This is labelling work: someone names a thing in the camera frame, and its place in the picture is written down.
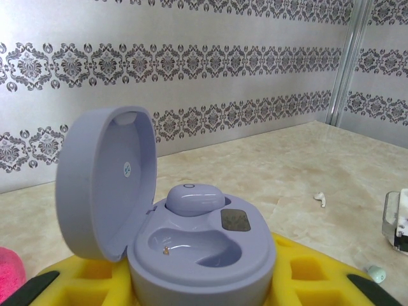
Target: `beige tile floor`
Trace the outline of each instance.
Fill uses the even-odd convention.
[[[349,265],[376,264],[382,287],[408,305],[408,256],[381,235],[384,197],[408,187],[408,150],[311,122],[158,162],[155,201],[187,182],[218,186],[259,208],[270,230]],[[327,206],[313,199],[323,191]],[[71,252],[59,231],[54,184],[0,195],[0,245],[32,277]]]

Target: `pink sponge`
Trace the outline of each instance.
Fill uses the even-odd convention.
[[[24,285],[25,279],[26,271],[19,256],[0,247],[0,303]]]

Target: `metal frame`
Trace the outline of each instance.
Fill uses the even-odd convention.
[[[339,126],[340,124],[340,114],[346,102],[354,64],[357,60],[372,3],[373,0],[356,0],[354,4],[355,7],[351,15],[346,42],[343,46],[343,54],[339,64],[339,70],[337,70],[326,117],[326,123],[332,126]]]

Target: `lavender charging case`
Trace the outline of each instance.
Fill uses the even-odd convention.
[[[166,199],[153,205],[156,172],[144,108],[83,114],[57,169],[57,215],[68,247],[81,258],[127,258],[143,306],[262,305],[276,250],[257,208],[225,194],[224,207],[182,217]]]

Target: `open lid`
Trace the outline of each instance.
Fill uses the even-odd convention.
[[[55,187],[59,226],[71,251],[120,261],[152,209],[156,172],[154,128],[144,108],[103,108],[75,121]]]

